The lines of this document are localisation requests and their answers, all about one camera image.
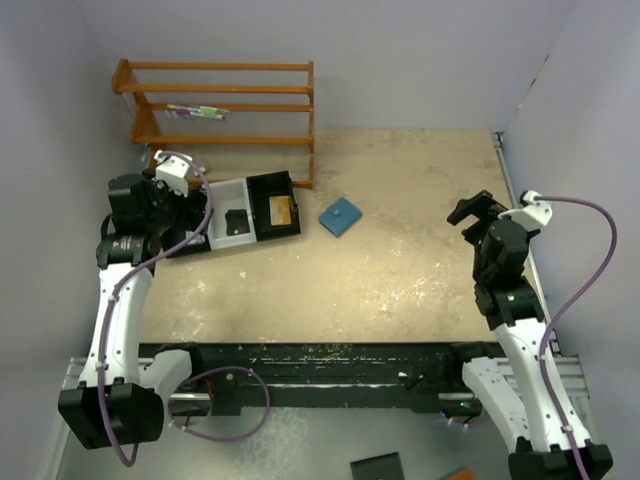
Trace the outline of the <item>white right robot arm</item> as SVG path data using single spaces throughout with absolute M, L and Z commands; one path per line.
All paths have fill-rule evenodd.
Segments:
M 558 321 L 547 321 L 524 275 L 530 242 L 552 216 L 553 198 L 528 190 L 517 208 L 488 191 L 457 202 L 447 221 L 474 248 L 475 301 L 511 368 L 508 383 L 495 359 L 462 362 L 463 383 L 479 399 L 508 448 L 514 479 L 602 479 L 611 470 L 608 446 L 597 443 L 575 411 L 551 347 Z

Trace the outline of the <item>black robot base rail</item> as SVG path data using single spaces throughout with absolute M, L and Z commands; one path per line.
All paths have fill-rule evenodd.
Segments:
M 178 389 L 178 413 L 237 416 L 245 407 L 406 409 L 477 412 L 462 381 L 464 361 L 500 357 L 495 342 L 200 343 L 196 373 L 209 380 Z

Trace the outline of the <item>blue leather card holder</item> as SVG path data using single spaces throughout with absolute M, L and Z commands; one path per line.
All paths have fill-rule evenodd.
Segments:
M 331 204 L 318 220 L 333 236 L 340 237 L 361 217 L 361 210 L 345 197 L 341 197 Z

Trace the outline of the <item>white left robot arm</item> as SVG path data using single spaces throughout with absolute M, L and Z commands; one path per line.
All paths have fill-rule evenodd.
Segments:
M 189 170 L 162 168 L 108 183 L 110 213 L 96 248 L 99 307 L 86 363 L 63 389 L 58 411 L 88 450 L 138 446 L 159 439 L 172 393 L 192 373 L 190 348 L 168 348 L 139 362 L 144 306 L 156 263 L 205 230 L 208 198 Z

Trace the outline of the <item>gold credit card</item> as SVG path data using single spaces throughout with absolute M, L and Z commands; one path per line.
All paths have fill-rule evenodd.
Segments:
M 289 196 L 271 196 L 269 198 L 270 225 L 274 227 L 291 225 L 292 210 L 292 201 Z

